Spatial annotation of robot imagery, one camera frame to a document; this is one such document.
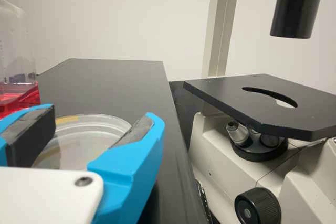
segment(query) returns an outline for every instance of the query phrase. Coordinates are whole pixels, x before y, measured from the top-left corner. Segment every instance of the label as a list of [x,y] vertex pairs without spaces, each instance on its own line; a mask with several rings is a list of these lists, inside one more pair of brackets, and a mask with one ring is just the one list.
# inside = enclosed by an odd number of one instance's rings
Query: label
[[64,124],[64,123],[78,122],[78,116],[76,116],[76,115],[63,116],[61,118],[56,118],[55,121],[56,121],[56,125]]

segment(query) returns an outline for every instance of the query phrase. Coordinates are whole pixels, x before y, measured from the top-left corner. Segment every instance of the black surface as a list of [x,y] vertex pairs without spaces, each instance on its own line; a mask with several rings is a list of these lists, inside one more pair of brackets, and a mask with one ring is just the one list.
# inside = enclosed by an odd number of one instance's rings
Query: black surface
[[271,35],[310,38],[320,0],[277,0]]
[[[284,108],[273,97],[244,87],[281,94],[298,106]],[[184,88],[260,133],[305,141],[336,135],[336,96],[294,82],[255,74],[191,80]]]
[[31,167],[55,133],[54,106],[26,113],[3,133],[8,166]]
[[281,208],[274,194],[263,187],[255,187],[239,194],[235,199],[235,211],[243,224],[280,224]]
[[102,113],[131,124],[149,111],[161,117],[163,160],[139,223],[207,223],[161,62],[69,59],[37,79],[57,116]]
[[184,89],[183,83],[184,81],[171,81],[169,86],[172,91],[184,141],[187,149],[189,149],[194,116],[202,110],[204,102]]

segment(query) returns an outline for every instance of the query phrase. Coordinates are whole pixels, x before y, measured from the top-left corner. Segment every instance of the focus knob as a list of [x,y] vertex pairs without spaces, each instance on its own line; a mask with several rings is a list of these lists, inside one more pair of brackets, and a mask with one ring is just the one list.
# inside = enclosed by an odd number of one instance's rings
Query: focus knob
[[274,194],[255,187],[235,199],[236,215],[243,224],[280,224],[281,208]]

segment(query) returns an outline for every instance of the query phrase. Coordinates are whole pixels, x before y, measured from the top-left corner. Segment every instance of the microscope body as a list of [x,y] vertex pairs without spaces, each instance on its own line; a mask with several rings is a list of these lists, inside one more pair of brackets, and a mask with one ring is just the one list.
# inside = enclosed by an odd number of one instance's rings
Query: microscope body
[[204,101],[189,156],[220,223],[335,223],[336,95],[267,74],[184,88]]
[[270,190],[281,208],[281,223],[333,223],[336,220],[336,142],[288,140],[288,149],[265,162],[251,162],[232,149],[225,113],[194,117],[189,155],[220,223],[239,223],[235,198],[255,187]]

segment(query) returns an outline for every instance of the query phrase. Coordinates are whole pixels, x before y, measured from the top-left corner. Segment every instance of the petri dish lid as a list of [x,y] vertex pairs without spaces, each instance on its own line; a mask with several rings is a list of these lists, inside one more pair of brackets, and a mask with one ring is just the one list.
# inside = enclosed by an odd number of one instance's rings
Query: petri dish lid
[[33,168],[86,170],[87,164],[113,146],[131,125],[118,117],[81,114],[56,119],[55,135]]

